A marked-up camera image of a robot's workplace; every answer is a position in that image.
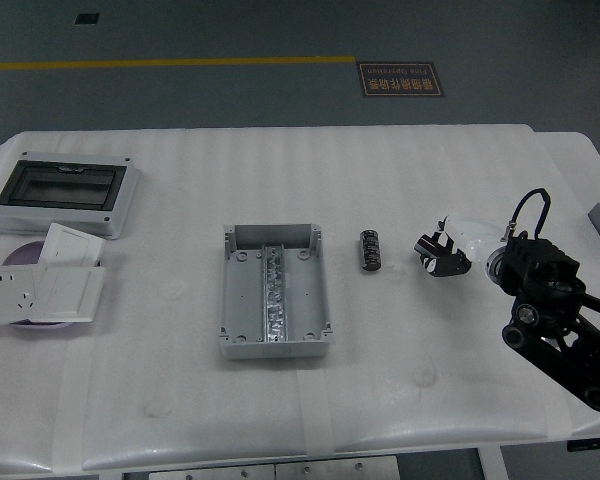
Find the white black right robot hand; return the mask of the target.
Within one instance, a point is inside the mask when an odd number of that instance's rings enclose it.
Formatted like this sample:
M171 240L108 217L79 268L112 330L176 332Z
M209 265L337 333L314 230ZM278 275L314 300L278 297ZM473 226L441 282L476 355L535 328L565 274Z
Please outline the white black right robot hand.
M414 246L425 270L433 277L468 273L480 265L488 278L497 281L505 241L504 228L492 222L448 215L431 235L422 235Z

